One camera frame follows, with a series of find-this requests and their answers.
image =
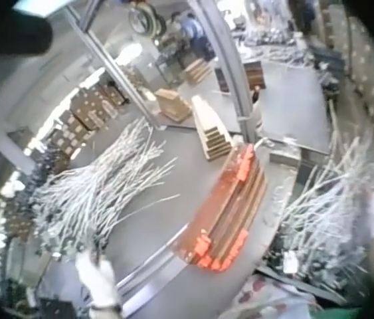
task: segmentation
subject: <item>stack of cardboard boxes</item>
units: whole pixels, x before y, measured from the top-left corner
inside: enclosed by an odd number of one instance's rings
[[[107,74],[90,88],[81,88],[72,98],[70,109],[59,120],[61,130],[55,129],[46,139],[60,148],[69,158],[86,143],[96,130],[106,127],[118,115],[118,107],[126,98],[118,91]]]
[[[50,135],[50,141],[70,157],[77,148],[90,139],[94,132],[88,131],[70,110],[64,111],[60,121],[62,128],[54,130]]]

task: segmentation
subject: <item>ceiling light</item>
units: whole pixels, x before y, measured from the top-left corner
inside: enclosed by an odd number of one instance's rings
[[[0,249],[5,248],[6,244],[3,241],[0,241]]]
[[[7,239],[6,234],[0,234],[0,241],[4,241],[5,239]]]

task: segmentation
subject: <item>black object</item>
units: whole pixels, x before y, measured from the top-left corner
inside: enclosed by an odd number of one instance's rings
[[[39,310],[42,319],[76,319],[76,311],[67,301],[42,298]]]
[[[161,37],[167,31],[166,20],[161,15],[156,15],[155,18],[157,19],[157,23],[159,24],[159,32],[156,34],[156,37]]]
[[[43,18],[13,10],[16,0],[0,0],[0,54],[38,55],[52,43],[52,27]]]

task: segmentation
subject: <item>person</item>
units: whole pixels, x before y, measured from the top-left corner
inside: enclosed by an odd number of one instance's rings
[[[370,246],[369,246],[369,273],[374,282],[374,189],[366,188],[367,195],[367,209],[365,213],[367,214],[367,224],[369,229],[369,234],[371,237]],[[120,297],[116,291],[116,280],[112,270],[111,264],[102,259],[99,266],[94,266],[92,259],[90,258],[90,251],[83,252],[78,255],[76,260],[76,268],[79,272],[80,281],[90,290],[90,295],[93,300],[91,308],[91,318],[96,319],[118,319],[122,318],[122,306],[120,304]],[[315,298],[310,294],[304,294],[298,292],[293,286],[283,287],[282,284],[275,282],[273,279],[262,278],[258,275],[252,278],[252,281],[256,285],[256,282],[259,282],[261,285],[266,286],[266,290],[271,290],[273,293],[272,297],[268,296],[268,293],[260,294],[257,292],[254,298],[250,298],[246,302],[239,302],[233,307],[229,308],[226,312],[222,313],[219,317],[220,319],[225,318],[240,318],[242,316],[241,311],[246,310],[249,314],[250,311],[255,311],[257,318],[277,318],[274,317],[273,312],[265,312],[266,305],[274,309],[282,309],[279,313],[279,317],[285,315],[286,312],[291,311],[292,317],[297,317],[298,305],[302,306],[302,312],[307,318],[311,318],[310,311],[308,310],[308,305],[315,306]],[[292,291],[294,290],[293,295],[283,291]],[[244,289],[240,293],[240,299],[244,298]],[[329,309],[323,311],[312,312],[313,319],[320,318],[351,318],[356,316],[359,309],[344,310],[344,309]]]
[[[173,23],[178,23],[185,36],[189,39],[190,47],[198,58],[202,58],[209,62],[213,57],[208,48],[209,41],[194,14],[188,13],[186,18],[181,17],[180,12],[172,13],[171,20]]]
[[[76,269],[79,280],[89,290],[92,304],[91,319],[122,319],[123,310],[116,288],[113,266],[100,255],[98,262],[92,258],[92,251],[86,249],[76,256]]]

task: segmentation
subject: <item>stack of wooden boards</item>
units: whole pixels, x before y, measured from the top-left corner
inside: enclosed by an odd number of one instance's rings
[[[261,89],[266,88],[264,73],[262,69],[262,64],[260,61],[247,62],[243,64],[244,70],[246,71],[248,86],[253,90],[256,86]],[[228,84],[225,80],[225,75],[221,68],[215,69],[216,77],[218,80],[219,88],[222,92],[228,92]]]
[[[211,67],[206,61],[200,58],[187,66],[185,69],[185,79],[188,84],[196,85],[210,73],[212,73]]]
[[[237,144],[222,174],[174,246],[190,265],[227,270],[248,236],[266,191],[266,178],[252,144]]]
[[[233,139],[218,114],[200,96],[193,97],[193,114],[207,160],[227,155],[233,148]]]
[[[181,123],[190,117],[191,106],[184,98],[179,96],[178,92],[161,88],[154,94],[163,115],[177,123]]]

